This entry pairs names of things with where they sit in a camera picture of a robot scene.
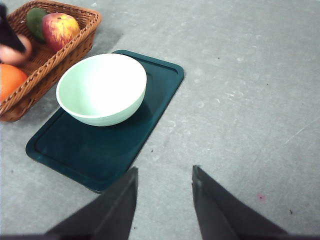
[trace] white bowl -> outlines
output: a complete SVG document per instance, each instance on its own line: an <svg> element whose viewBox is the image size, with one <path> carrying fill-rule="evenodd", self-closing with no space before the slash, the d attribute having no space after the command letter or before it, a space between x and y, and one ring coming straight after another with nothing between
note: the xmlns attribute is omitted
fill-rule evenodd
<svg viewBox="0 0 320 240"><path fill-rule="evenodd" d="M146 71L138 61L106 53L88 57L69 68L57 84L56 99L82 123L111 126L137 111L146 84Z"/></svg>

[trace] orange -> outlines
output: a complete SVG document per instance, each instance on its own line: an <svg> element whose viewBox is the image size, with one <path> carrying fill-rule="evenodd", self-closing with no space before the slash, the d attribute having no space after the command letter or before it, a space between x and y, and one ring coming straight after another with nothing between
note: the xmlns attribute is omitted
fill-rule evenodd
<svg viewBox="0 0 320 240"><path fill-rule="evenodd" d="M0 101L2 102L13 94L27 78L28 76L19 68L8 64L0 64Z"/></svg>

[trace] dark green tray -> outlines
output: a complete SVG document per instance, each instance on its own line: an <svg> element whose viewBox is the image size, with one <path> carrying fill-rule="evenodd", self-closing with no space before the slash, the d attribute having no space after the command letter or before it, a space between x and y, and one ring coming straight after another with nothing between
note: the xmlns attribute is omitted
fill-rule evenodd
<svg viewBox="0 0 320 240"><path fill-rule="evenodd" d="M30 158L97 193L130 168L184 78L179 65L127 50L114 53L136 59L147 73L145 96L135 114L99 127L81 123L60 108L26 145Z"/></svg>

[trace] wicker basket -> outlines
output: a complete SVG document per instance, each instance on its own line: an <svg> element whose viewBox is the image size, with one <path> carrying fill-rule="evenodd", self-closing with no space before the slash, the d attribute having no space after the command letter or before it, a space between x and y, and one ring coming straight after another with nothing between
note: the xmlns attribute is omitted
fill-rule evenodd
<svg viewBox="0 0 320 240"><path fill-rule="evenodd" d="M73 16L80 33L57 53L36 41L26 26L26 14L32 8L48 13L65 13ZM29 38L33 53L19 68L28 75L26 82L0 104L1 121L19 120L72 65L81 60L92 48L101 15L94 10L49 0L33 0L7 16L13 30Z"/></svg>

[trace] basket rim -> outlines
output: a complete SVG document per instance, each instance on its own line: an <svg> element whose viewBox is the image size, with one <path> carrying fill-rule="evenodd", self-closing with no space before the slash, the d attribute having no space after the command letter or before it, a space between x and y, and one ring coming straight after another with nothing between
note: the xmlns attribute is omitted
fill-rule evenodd
<svg viewBox="0 0 320 240"><path fill-rule="evenodd" d="M38 4L55 5L61 8L73 8L80 12L90 13L92 15L92 18L88 18L90 20L89 23L83 29L80 30L76 37L74 37L70 42L68 42L62 49L53 54L42 66L35 69L28 76L26 81L16 89L15 92L13 92L7 98L1 101L1 116L7 111L9 111L10 108L17 104L25 95L27 95L33 89L33 87L35 87L37 83L40 82L53 68L55 68L59 63L61 63L69 53L75 50L83 40L85 40L92 32L94 32L97 29L98 25L102 21L101 14L96 10L51 0L31 0L18 7L7 17L13 17L19 11L25 12L25 6L33 5L35 7Z"/></svg>

